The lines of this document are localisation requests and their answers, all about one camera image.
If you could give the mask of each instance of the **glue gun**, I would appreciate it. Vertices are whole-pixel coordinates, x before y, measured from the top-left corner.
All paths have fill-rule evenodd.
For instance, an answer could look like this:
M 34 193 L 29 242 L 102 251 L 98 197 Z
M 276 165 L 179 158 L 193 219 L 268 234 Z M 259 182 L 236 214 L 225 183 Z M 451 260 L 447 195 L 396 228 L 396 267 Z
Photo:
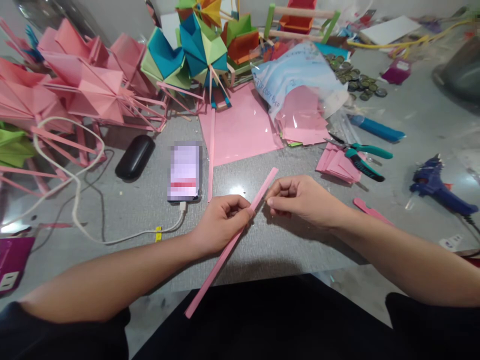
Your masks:
M 430 195 L 435 198 L 447 209 L 454 213 L 460 214 L 463 217 L 469 217 L 476 213 L 479 208 L 475 205 L 463 201 L 461 198 L 453 194 L 447 186 L 440 179 L 440 172 L 442 171 L 443 163 L 440 159 L 440 154 L 435 155 L 427 160 L 413 176 L 415 182 L 410 186 L 410 191 L 418 191 L 418 194 L 423 197 Z

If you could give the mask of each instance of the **white charger cord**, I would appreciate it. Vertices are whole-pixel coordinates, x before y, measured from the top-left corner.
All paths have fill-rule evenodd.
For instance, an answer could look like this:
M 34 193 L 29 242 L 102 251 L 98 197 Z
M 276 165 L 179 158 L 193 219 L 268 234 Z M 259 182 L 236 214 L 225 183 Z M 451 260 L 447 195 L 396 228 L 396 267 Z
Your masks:
M 6 227 L 10 224 L 13 224 L 15 223 L 16 221 L 20 220 L 21 218 L 27 216 L 28 214 L 30 214 L 33 210 L 35 210 L 46 198 L 48 198 L 50 195 L 56 193 L 58 190 L 62 189 L 63 187 L 67 186 L 70 182 L 72 182 L 72 180 L 75 180 L 76 182 L 76 190 L 75 190 L 75 198 L 73 200 L 73 209 L 71 211 L 71 217 L 73 219 L 73 223 L 77 226 L 77 228 L 90 240 L 92 240 L 93 242 L 95 243 L 99 243 L 99 244 L 103 244 L 103 245 L 112 245 L 112 244 L 117 244 L 117 243 L 121 243 L 125 240 L 128 240 L 128 239 L 131 239 L 131 238 L 135 238 L 139 235 L 142 235 L 142 234 L 157 234 L 157 233 L 167 233 L 167 232 L 171 232 L 173 230 L 175 230 L 181 223 L 182 223 L 182 220 L 185 216 L 185 212 L 187 211 L 187 203 L 185 201 L 182 201 L 179 205 L 179 216 L 178 216 L 178 220 L 177 222 L 167 228 L 167 229 L 163 229 L 163 230 L 145 230 L 145 231 L 141 231 L 141 232 L 138 232 L 136 234 L 133 234 L 133 235 L 130 235 L 130 236 L 127 236 L 127 237 L 123 237 L 121 239 L 118 239 L 118 240 L 113 240 L 113 241 L 100 241 L 100 240 L 97 240 L 93 237 L 90 236 L 90 234 L 87 232 L 87 230 L 85 230 L 85 228 L 82 226 L 82 224 L 80 223 L 80 221 L 78 220 L 77 218 L 77 210 L 78 210 L 78 207 L 79 207 L 79 202 L 80 202 L 80 194 L 81 194 L 81 191 L 82 191 L 82 182 L 81 180 L 79 179 L 79 175 L 83 174 L 84 172 L 90 170 L 91 168 L 93 168 L 101 159 L 102 155 L 104 154 L 105 152 L 105 143 L 104 141 L 102 140 L 102 138 L 100 136 L 98 136 L 96 133 L 94 133 L 93 131 L 91 131 L 89 128 L 77 123 L 76 121 L 73 121 L 69 118 L 66 118 L 66 117 L 60 117 L 60 116 L 51 116 L 51 117 L 48 117 L 46 118 L 45 120 L 41 121 L 39 124 L 38 124 L 38 127 L 40 129 L 42 129 L 44 127 L 45 124 L 48 124 L 50 121 L 52 120 L 63 120 L 63 121 L 68 121 L 72 124 L 75 124 L 76 126 L 79 126 L 81 128 L 83 128 L 84 130 L 88 131 L 90 134 L 92 134 L 94 137 L 96 137 L 100 143 L 101 143 L 101 150 L 100 152 L 98 153 L 98 155 L 96 156 L 96 158 L 91 162 L 91 164 L 87 167 L 85 167 L 84 169 L 80 170 L 79 172 L 73 174 L 71 173 L 70 171 L 68 171 L 67 169 L 65 169 L 64 167 L 62 167 L 60 164 L 56 163 L 54 160 L 52 160 L 51 158 L 49 158 L 47 155 L 45 155 L 45 153 L 42 151 L 42 149 L 40 148 L 40 145 L 39 145 L 39 136 L 34 133 L 33 134 L 33 146 L 35 147 L 36 151 L 45 159 L 47 160 L 50 164 L 56 166 L 57 168 L 63 170 L 67 175 L 70 176 L 70 178 L 64 182 L 62 182 L 61 184 L 59 184 L 58 186 L 54 187 L 52 190 L 50 190 L 49 192 L 47 192 L 46 194 L 44 194 L 40 199 L 38 199 L 38 201 L 30 208 L 28 209 L 27 211 L 25 211 L 22 215 L 20 216 L 17 216 L 16 218 L 14 218 L 13 220 L 5 223 L 5 224 L 2 224 L 0 225 L 0 229 L 3 228 L 3 227 Z

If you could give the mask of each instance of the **right hand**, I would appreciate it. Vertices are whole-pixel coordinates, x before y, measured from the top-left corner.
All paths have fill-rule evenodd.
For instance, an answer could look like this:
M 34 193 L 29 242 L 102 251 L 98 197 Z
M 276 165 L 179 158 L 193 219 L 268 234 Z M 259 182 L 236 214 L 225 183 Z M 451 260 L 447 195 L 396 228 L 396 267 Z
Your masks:
M 307 175 L 277 179 L 268 190 L 265 201 L 273 216 L 300 216 L 323 229 L 336 229 L 353 211 Z

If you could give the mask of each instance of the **phone screen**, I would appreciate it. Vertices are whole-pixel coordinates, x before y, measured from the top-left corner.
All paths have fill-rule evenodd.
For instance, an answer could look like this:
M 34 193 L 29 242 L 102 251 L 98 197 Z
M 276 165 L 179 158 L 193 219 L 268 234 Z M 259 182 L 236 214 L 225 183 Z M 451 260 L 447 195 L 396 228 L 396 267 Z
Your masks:
M 169 202 L 199 200 L 202 189 L 202 145 L 199 141 L 176 141 L 170 147 Z

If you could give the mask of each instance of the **teal pliers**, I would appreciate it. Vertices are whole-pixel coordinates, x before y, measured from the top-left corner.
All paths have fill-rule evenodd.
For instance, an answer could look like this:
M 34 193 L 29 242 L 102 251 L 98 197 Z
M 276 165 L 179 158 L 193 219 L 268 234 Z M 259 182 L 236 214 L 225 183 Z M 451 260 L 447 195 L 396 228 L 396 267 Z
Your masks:
M 339 137 L 330 134 L 332 138 L 335 140 L 331 140 L 328 138 L 324 138 L 327 142 L 332 143 L 339 148 L 341 148 L 345 152 L 345 156 L 351 160 L 353 165 L 368 176 L 370 179 L 375 180 L 376 182 L 381 183 L 385 180 L 385 178 L 376 172 L 373 168 L 371 168 L 362 158 L 359 156 L 358 152 L 365 152 L 372 155 L 377 155 L 383 159 L 391 159 L 394 155 L 391 152 L 388 152 L 380 147 L 372 146 L 372 145 L 362 145 L 359 143 L 349 144 L 340 139 Z

